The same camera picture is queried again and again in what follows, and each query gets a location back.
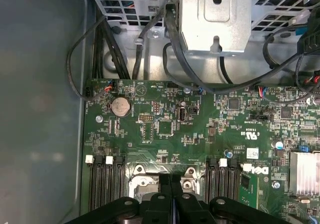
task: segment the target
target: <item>capacitor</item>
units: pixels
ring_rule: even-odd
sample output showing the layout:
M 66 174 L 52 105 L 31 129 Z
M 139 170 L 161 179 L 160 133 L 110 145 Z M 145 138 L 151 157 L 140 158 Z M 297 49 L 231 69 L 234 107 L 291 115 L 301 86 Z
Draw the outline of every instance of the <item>capacitor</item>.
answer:
M 284 147 L 283 143 L 281 141 L 278 141 L 275 145 L 277 150 L 282 150 Z
M 282 150 L 284 148 L 283 146 L 283 143 L 279 140 L 273 140 L 271 143 L 273 149 Z
M 315 105 L 320 105 L 320 98 L 314 98 L 313 103 Z
M 224 151 L 224 155 L 225 155 L 227 158 L 232 158 L 234 154 L 227 149 L 227 150 Z

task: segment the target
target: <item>chip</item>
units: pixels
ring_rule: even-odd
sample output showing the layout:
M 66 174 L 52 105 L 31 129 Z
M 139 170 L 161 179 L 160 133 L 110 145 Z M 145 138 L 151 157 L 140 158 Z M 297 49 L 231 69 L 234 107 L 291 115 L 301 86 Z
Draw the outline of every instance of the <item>chip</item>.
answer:
M 250 182 L 250 178 L 246 177 L 245 175 L 241 176 L 241 185 L 245 189 L 249 189 L 249 182 Z
M 238 110 L 240 108 L 239 99 L 236 99 L 236 98 L 229 99 L 228 107 L 230 110 Z
M 291 107 L 282 107 L 281 108 L 281 119 L 291 119 L 292 108 Z
M 209 127 L 209 130 L 208 130 L 209 136 L 214 136 L 214 135 L 216 135 L 216 134 L 215 134 L 216 131 L 217 131 L 217 130 L 216 130 L 214 127 Z

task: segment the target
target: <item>integrated circuit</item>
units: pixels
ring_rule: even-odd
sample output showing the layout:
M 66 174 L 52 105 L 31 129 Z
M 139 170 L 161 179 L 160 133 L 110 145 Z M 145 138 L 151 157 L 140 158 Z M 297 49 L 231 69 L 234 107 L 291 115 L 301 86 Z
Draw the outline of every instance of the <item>integrated circuit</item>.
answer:
M 286 106 L 281 108 L 281 113 L 280 113 L 281 119 L 291 119 L 291 115 L 292 115 L 292 107 Z
M 228 100 L 228 108 L 230 110 L 238 110 L 240 108 L 240 100 L 238 98 L 231 98 Z
M 241 175 L 241 185 L 245 189 L 249 189 L 249 183 L 250 183 L 250 178 L 246 177 L 245 175 Z

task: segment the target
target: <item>silver heatsink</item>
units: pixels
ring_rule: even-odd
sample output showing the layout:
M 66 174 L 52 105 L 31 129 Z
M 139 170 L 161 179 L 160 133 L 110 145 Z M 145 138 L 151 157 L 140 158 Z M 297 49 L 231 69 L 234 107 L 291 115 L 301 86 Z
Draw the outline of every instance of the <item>silver heatsink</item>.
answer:
M 297 195 L 320 194 L 320 153 L 291 153 L 290 191 Z

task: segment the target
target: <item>white label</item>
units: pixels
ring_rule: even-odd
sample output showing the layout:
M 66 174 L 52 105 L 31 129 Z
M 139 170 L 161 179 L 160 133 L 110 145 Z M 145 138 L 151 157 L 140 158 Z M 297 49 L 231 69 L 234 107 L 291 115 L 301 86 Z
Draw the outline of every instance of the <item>white label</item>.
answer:
M 259 159 L 259 148 L 247 148 L 246 150 L 247 159 Z

